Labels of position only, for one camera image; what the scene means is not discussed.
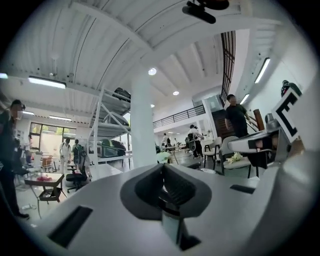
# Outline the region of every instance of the staircase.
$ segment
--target staircase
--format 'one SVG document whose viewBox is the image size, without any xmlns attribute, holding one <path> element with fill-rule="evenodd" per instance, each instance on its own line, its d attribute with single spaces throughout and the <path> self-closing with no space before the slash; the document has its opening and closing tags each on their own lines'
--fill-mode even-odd
<svg viewBox="0 0 320 256">
<path fill-rule="evenodd" d="M 224 109 L 212 112 L 216 133 L 218 137 L 222 138 L 222 140 L 229 136 L 235 136 L 235 132 L 231 124 L 229 124 L 230 130 L 227 130 L 225 116 L 226 111 Z"/>
</svg>

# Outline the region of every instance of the man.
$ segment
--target man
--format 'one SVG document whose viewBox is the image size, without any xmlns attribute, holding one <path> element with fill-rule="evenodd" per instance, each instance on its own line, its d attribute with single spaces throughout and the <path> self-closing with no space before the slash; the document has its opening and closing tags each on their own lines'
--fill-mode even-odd
<svg viewBox="0 0 320 256">
<path fill-rule="evenodd" d="M 74 141 L 74 145 L 72 147 L 72 153 L 73 153 L 73 163 L 77 167 L 78 170 L 80 170 L 80 153 L 82 151 L 82 146 L 79 144 L 79 140 L 76 139 Z"/>
<path fill-rule="evenodd" d="M 170 143 L 170 139 L 169 139 L 169 137 L 167 136 L 166 133 L 163 134 L 162 143 L 164 143 L 164 147 L 165 148 L 167 148 L 168 144 Z"/>
<path fill-rule="evenodd" d="M 188 131 L 188 135 L 193 134 L 194 142 L 195 142 L 195 151 L 193 151 L 194 158 L 198 157 L 198 154 L 201 156 L 201 158 L 204 158 L 204 155 L 202 153 L 202 146 L 200 143 L 201 139 L 204 139 L 203 135 L 200 134 L 200 132 L 196 129 L 196 127 L 191 124 L 190 130 Z"/>
<path fill-rule="evenodd" d="M 64 174 L 67 173 L 68 164 L 70 164 L 70 161 L 71 161 L 71 147 L 69 143 L 70 143 L 70 139 L 66 138 L 65 142 L 61 143 L 59 148 L 60 162 L 61 162 L 60 166 Z"/>
<path fill-rule="evenodd" d="M 20 100 L 12 102 L 9 110 L 0 114 L 0 183 L 4 197 L 14 216 L 29 219 L 28 214 L 20 213 L 17 202 L 15 175 L 13 173 L 13 159 L 15 151 L 14 128 L 17 120 L 22 118 L 23 110 L 26 107 Z"/>
<path fill-rule="evenodd" d="M 230 103 L 225 110 L 225 126 L 227 130 L 230 130 L 228 121 L 231 122 L 235 136 L 238 138 L 248 135 L 248 128 L 246 119 L 251 124 L 250 118 L 247 114 L 247 110 L 240 104 L 237 104 L 237 99 L 233 94 L 229 94 L 226 97 L 227 101 Z"/>
</svg>

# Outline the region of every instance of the glass table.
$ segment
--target glass table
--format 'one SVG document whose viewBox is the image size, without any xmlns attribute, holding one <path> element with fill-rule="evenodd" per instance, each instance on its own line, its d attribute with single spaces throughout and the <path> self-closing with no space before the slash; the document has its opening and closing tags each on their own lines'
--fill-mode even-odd
<svg viewBox="0 0 320 256">
<path fill-rule="evenodd" d="M 48 178 L 51 178 L 51 180 L 48 180 L 48 181 L 38 180 L 39 177 L 48 177 Z M 40 219 L 41 219 L 40 208 L 39 208 L 40 201 L 46 201 L 47 204 L 49 204 L 49 201 L 57 201 L 59 203 L 60 202 L 59 197 L 61 193 L 63 193 L 64 196 L 67 197 L 62 190 L 62 181 L 64 177 L 65 175 L 63 173 L 38 172 L 24 179 L 24 183 L 30 186 L 33 194 L 37 199 L 38 213 L 39 213 Z M 41 192 L 41 194 L 37 196 L 33 189 L 33 186 L 43 187 L 43 192 Z"/>
</svg>

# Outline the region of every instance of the black slot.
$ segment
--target black slot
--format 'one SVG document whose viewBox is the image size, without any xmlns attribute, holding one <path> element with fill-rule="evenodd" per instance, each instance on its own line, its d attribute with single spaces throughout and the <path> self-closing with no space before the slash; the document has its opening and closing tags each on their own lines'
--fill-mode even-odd
<svg viewBox="0 0 320 256">
<path fill-rule="evenodd" d="M 230 189 L 236 190 L 236 191 L 240 191 L 240 192 L 243 192 L 243 193 L 247 193 L 247 194 L 253 194 L 255 192 L 255 190 L 256 190 L 253 187 L 241 186 L 241 185 L 232 185 L 230 187 Z"/>
<path fill-rule="evenodd" d="M 91 208 L 78 206 L 48 237 L 67 248 L 92 211 Z"/>
</svg>

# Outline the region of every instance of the window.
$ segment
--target window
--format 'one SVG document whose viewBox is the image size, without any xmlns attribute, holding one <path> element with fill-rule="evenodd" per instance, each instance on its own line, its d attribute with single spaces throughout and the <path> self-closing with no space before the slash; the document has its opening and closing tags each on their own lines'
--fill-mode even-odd
<svg viewBox="0 0 320 256">
<path fill-rule="evenodd" d="M 30 134 L 32 136 L 33 150 L 39 150 L 52 156 L 59 156 L 59 148 L 62 142 L 70 139 L 70 147 L 75 144 L 76 129 L 31 123 Z"/>
</svg>

